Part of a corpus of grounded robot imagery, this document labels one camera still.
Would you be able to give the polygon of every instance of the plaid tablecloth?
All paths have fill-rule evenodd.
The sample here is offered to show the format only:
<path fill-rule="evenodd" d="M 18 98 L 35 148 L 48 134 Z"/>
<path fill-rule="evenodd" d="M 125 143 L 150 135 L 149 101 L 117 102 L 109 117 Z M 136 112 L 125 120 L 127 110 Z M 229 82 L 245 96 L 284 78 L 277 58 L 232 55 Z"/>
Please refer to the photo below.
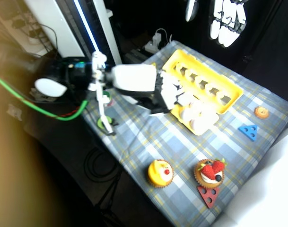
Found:
<path fill-rule="evenodd" d="M 119 123 L 116 136 L 105 136 L 96 123 L 84 112 L 92 129 L 101 137 L 110 152 L 142 188 L 159 210 L 176 226 L 209 226 L 245 183 L 250 173 L 265 155 L 271 144 L 288 123 L 288 102 L 256 83 L 223 67 L 202 54 L 173 41 L 145 63 L 155 62 L 162 68 L 173 52 L 182 49 L 219 74 L 229 77 L 244 89 L 244 95 L 219 116 L 219 121 L 201 136 L 193 135 L 171 114 L 150 117 L 142 108 L 126 102 L 110 89 L 114 104 L 106 115 Z M 254 115 L 257 106 L 270 111 L 266 120 Z M 97 103 L 92 100 L 89 109 L 98 118 Z M 240 126 L 258 125 L 257 140 L 252 142 Z M 225 158 L 228 165 L 225 179 L 214 206 L 208 209 L 200 196 L 193 176 L 195 164 L 205 158 Z M 147 182 L 147 168 L 158 158 L 167 160 L 175 170 L 173 182 L 164 189 L 156 189 Z"/>

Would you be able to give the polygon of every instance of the red triangle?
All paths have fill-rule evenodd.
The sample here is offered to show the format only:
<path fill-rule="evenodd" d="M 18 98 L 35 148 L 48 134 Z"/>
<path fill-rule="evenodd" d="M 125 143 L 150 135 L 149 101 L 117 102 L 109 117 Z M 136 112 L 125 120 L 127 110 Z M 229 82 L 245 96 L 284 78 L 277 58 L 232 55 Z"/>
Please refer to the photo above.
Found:
<path fill-rule="evenodd" d="M 203 188 L 201 186 L 197 186 L 197 190 L 199 190 L 199 193 L 201 194 L 202 198 L 204 199 L 207 207 L 210 209 L 213 206 L 213 204 L 216 200 L 216 197 L 218 196 L 219 188 L 206 189 L 206 188 Z"/>

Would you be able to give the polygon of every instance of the strawberry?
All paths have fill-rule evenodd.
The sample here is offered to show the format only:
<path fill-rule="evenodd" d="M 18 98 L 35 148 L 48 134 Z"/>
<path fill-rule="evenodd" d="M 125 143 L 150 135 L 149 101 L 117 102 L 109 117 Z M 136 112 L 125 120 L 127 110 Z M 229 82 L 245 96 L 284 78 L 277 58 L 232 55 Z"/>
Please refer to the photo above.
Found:
<path fill-rule="evenodd" d="M 215 180 L 215 175 L 214 175 L 214 171 L 212 169 L 212 166 L 205 165 L 204 168 L 201 169 L 201 173 L 204 174 L 209 179 Z"/>
<path fill-rule="evenodd" d="M 213 172 L 216 174 L 220 171 L 223 171 L 225 169 L 225 163 L 219 161 L 219 160 L 215 160 L 212 164 L 212 169 Z"/>

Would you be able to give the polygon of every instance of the blueberry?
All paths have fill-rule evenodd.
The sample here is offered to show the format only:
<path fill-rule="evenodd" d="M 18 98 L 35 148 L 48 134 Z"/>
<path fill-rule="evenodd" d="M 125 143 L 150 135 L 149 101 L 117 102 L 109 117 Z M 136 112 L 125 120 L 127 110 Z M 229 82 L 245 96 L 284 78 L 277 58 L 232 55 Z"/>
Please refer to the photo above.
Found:
<path fill-rule="evenodd" d="M 220 175 L 216 175 L 216 176 L 215 176 L 215 180 L 218 181 L 218 182 L 220 182 L 220 181 L 221 181 L 221 176 L 220 176 Z"/>

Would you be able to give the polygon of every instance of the blue triangle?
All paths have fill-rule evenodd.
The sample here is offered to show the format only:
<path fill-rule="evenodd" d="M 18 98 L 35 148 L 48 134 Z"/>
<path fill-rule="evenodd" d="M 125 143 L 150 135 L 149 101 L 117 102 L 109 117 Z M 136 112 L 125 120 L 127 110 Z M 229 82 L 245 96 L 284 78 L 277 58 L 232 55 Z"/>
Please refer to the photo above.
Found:
<path fill-rule="evenodd" d="M 258 126 L 256 124 L 248 125 L 248 126 L 242 126 L 242 127 L 239 127 L 238 129 L 243 134 L 245 134 L 250 140 L 256 141 L 257 129 L 258 129 Z"/>

